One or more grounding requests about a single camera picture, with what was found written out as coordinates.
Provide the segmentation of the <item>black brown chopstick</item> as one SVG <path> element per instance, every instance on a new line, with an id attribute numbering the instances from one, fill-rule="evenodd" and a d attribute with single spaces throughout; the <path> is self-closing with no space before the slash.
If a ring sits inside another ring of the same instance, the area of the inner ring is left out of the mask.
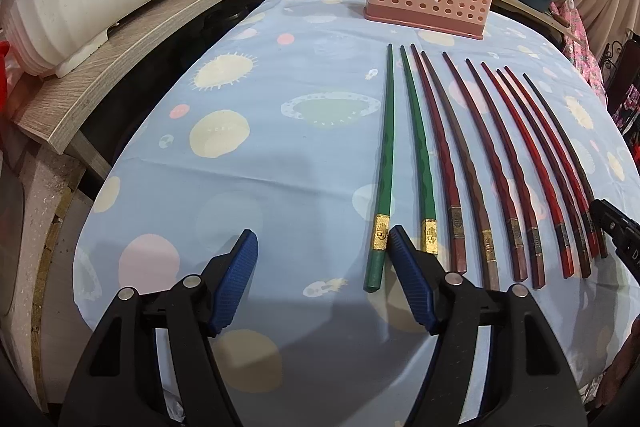
<path id="1" fill-rule="evenodd" d="M 594 199 L 594 195 L 593 195 L 593 191 L 592 191 L 592 187 L 591 184 L 589 182 L 588 176 L 585 173 L 584 168 L 582 168 L 582 162 L 580 161 L 580 158 L 578 156 L 578 154 L 576 153 L 575 147 L 572 143 L 572 141 L 570 141 L 570 138 L 568 137 L 568 135 L 566 134 L 562 124 L 560 123 L 558 117 L 555 116 L 555 113 L 553 113 L 552 108 L 550 107 L 550 105 L 548 104 L 548 102 L 546 101 L 546 99 L 542 96 L 542 94 L 540 93 L 539 89 L 537 88 L 536 84 L 533 82 L 533 80 L 531 80 L 529 78 L 529 76 L 527 76 L 526 74 L 523 74 L 524 79 L 526 80 L 526 82 L 529 85 L 529 88 L 532 89 L 535 94 L 537 95 L 537 98 L 539 100 L 539 102 L 542 104 L 542 106 L 544 106 L 544 109 L 546 110 L 548 116 L 550 117 L 551 121 L 554 124 L 554 127 L 556 129 L 556 131 L 558 132 L 558 135 L 560 136 L 564 146 L 565 146 L 565 150 L 567 151 L 568 155 L 570 155 L 570 159 L 572 160 L 573 166 L 574 166 L 574 170 L 577 173 L 577 176 L 580 180 L 580 184 L 582 184 L 582 191 L 585 193 L 585 199 L 587 201 L 587 204 L 590 204 L 590 202 L 593 201 Z M 608 257 L 608 247 L 606 247 L 605 244 L 605 239 L 603 236 L 603 232 L 600 230 L 600 228 L 597 227 L 597 225 L 593 224 L 593 221 L 591 220 L 591 224 L 593 227 L 593 230 L 596 232 L 596 236 L 599 242 L 599 255 L 601 258 L 606 258 Z"/>

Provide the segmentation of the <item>green chopstick gold band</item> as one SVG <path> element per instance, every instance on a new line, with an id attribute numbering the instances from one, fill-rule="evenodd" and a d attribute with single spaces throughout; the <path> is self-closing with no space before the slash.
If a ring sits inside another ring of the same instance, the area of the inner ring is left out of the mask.
<path id="1" fill-rule="evenodd" d="M 394 54 L 393 45 L 386 48 L 384 112 L 378 185 L 376 186 L 370 251 L 364 272 L 363 289 L 372 294 L 381 287 L 385 251 L 390 231 L 390 207 L 393 195 L 393 161 L 395 133 Z"/>
<path id="2" fill-rule="evenodd" d="M 425 251 L 427 254 L 436 256 L 438 254 L 437 216 L 430 155 L 428 155 L 424 122 L 407 49 L 404 46 L 400 46 L 399 49 L 408 91 L 414 151 L 416 152 L 416 176 L 418 177 L 419 216 L 421 227 L 420 249 L 421 251 Z"/>

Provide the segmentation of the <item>dark red chopstick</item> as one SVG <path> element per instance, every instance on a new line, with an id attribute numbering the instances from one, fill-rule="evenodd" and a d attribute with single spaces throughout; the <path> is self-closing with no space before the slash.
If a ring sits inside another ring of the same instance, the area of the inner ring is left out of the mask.
<path id="1" fill-rule="evenodd" d="M 466 264 L 462 209 L 460 205 L 460 195 L 457 187 L 456 175 L 454 174 L 454 166 L 452 165 L 450 150 L 446 139 L 445 128 L 442 124 L 442 117 L 439 115 L 435 95 L 430 82 L 428 81 L 425 65 L 420 57 L 420 53 L 414 43 L 410 46 L 410 49 L 421 79 L 437 147 L 440 175 L 442 176 L 442 187 L 444 188 L 446 202 L 450 270 L 464 274 L 468 265 Z"/>

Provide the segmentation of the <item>dark brown chopstick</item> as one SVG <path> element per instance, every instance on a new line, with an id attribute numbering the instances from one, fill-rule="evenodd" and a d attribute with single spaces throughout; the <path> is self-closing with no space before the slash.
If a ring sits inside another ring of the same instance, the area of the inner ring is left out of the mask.
<path id="1" fill-rule="evenodd" d="M 563 277 L 567 279 L 574 274 L 573 253 L 576 253 L 580 275 L 583 279 L 588 279 L 591 275 L 591 261 L 587 251 L 585 234 L 582 233 L 582 227 L 573 205 L 572 194 L 570 194 L 565 182 L 559 161 L 520 90 L 513 86 L 502 70 L 498 69 L 497 75 L 520 106 L 521 112 L 540 145 L 540 147 L 535 147 L 540 165 L 538 176 L 544 189 L 544 195 L 548 200 L 556 239 L 562 243 Z"/>

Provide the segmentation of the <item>light blue planet tablecloth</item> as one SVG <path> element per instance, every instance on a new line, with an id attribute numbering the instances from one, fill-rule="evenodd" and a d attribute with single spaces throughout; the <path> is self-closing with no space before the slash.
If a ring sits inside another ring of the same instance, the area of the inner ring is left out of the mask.
<path id="1" fill-rule="evenodd" d="M 266 0 L 204 53 L 115 162 L 82 230 L 74 300 L 89 326 L 124 286 L 162 291 L 238 235 L 257 267 L 213 343 L 247 426 L 399 426 L 435 341 L 393 269 L 363 290 L 380 157 L 386 48 L 393 45 L 390 220 L 420 235 L 416 155 L 400 46 L 425 51 L 468 142 L 502 287 L 506 228 L 474 113 L 500 106 L 486 77 L 529 76 L 563 125 L 594 194 L 639 214 L 639 175 L 605 106 L 535 31 L 491 14 L 484 38 L 380 24 L 366 0 Z"/>

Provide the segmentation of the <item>pink floral garment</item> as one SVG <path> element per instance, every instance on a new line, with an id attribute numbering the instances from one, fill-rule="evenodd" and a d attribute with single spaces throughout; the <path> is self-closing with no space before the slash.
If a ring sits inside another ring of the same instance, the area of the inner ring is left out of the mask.
<path id="1" fill-rule="evenodd" d="M 599 101 L 607 106 L 608 97 L 604 89 L 602 72 L 590 49 L 587 31 L 574 0 L 562 1 L 556 6 L 556 10 L 559 16 L 570 24 L 570 31 L 577 38 L 577 40 L 567 40 L 563 50 L 564 55 L 573 64 L 580 77 L 589 84 Z"/>

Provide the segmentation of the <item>wooden side shelf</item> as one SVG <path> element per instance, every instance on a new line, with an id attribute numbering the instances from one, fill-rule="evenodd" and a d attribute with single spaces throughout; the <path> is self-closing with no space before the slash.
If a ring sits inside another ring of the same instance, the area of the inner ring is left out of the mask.
<path id="1" fill-rule="evenodd" d="M 134 66 L 223 1 L 154 0 L 142 6 L 66 76 L 44 81 L 23 76 L 10 98 L 12 124 L 55 153 L 64 153 L 96 106 Z"/>

